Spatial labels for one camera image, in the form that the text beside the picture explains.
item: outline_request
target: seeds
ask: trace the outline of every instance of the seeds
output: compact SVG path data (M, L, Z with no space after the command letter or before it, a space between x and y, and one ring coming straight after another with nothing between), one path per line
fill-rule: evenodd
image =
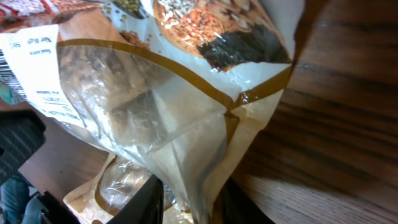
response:
M127 9L129 12L136 12L140 8L139 0L115 0L123 8Z
M250 20L240 14L239 16L235 15L235 14L231 14L231 17L236 21L237 25L239 26L239 30L243 31L243 32L250 32L251 28L249 25L252 25Z
M215 7L215 6L221 7L225 11L229 10L229 11L235 12L235 13L239 13L242 10L242 8L240 8L236 4L226 4L224 1L220 1L220 0L214 1L214 3L210 3L207 5L207 7Z
M221 0L225 4L232 4L231 0Z
M226 9L223 9L222 7L214 5L214 7L209 7L209 11L223 21L227 21L229 19Z
M207 7L194 8L182 17L176 15L175 10L166 11L163 6L159 7L163 10L158 11L157 18L163 21L163 26L170 27L167 30L178 43L187 47L203 45L216 39L225 30L237 29L233 23L215 17Z
M165 7L166 11L173 11L173 14L178 17L182 17L184 14L190 13L190 11L195 7L195 2L191 0L165 0L158 1L158 3Z
M248 11L250 9L250 2L248 0L234 0L237 6Z

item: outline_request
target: lentils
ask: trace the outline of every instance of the lentils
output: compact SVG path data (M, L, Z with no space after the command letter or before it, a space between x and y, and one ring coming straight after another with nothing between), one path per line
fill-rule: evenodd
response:
M195 7L195 1L192 0L164 0L158 3L165 7L166 11L173 11L178 17L190 13Z
M127 19L127 16L125 14L122 15L122 18L120 19L120 22L124 22Z
M145 42L141 41L138 37L137 32L133 32L133 31L127 32L124 30L121 32L121 35L130 44L135 45L137 47L142 47L143 49L146 49L146 50L150 50L150 48L149 48L150 43L145 43Z
M104 9L106 10L107 14L111 14L112 13L112 8L109 6L104 6Z
M140 8L139 0L115 0L123 8L127 9L129 12L136 12Z

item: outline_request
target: plastic bag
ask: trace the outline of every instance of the plastic bag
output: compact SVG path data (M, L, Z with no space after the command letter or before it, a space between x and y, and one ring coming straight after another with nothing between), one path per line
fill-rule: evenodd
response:
M63 201L81 223L91 224L95 220L107 223L151 175L147 169L110 153L97 177L70 192ZM173 193L164 185L164 210L174 204Z
M57 71L37 72L41 78L21 75L27 60L12 59L12 44L26 41L27 31L0 47L29 103L151 171L205 223L289 80L303 1L115 1L101 9L112 23L98 11L60 23L58 39L66 41L56 48ZM41 71L42 61L28 56L30 69ZM65 105L46 102L54 99Z

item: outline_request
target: dark seaweed piece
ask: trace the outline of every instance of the dark seaweed piece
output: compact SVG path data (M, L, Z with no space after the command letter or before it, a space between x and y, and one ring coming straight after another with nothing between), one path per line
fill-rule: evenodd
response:
M255 25L251 32L227 32L212 42L198 46L213 68L227 70L246 62L291 63L291 59L269 29Z

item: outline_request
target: brown stripe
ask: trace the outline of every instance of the brown stripe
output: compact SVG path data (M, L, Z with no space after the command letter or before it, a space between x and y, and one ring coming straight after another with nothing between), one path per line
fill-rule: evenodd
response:
M116 216L120 210L117 208L112 207L112 205L108 204L105 199L102 197L100 194L100 186L102 182L102 178L104 176L105 171L116 162L116 158L118 156L115 156L115 158L106 166L106 168L103 170L103 173L101 174L101 178L99 179L98 183L95 184L95 193L94 193L94 199L97 202L98 206L102 208L105 212L108 212L112 216Z
M285 88L289 82L291 71L292 67L289 66L253 89L242 92L235 101L234 108L261 100Z
M240 118L229 111L224 114L224 117L226 126L226 142L227 145L229 145L229 142L231 142L232 137L234 136L236 127L238 127Z

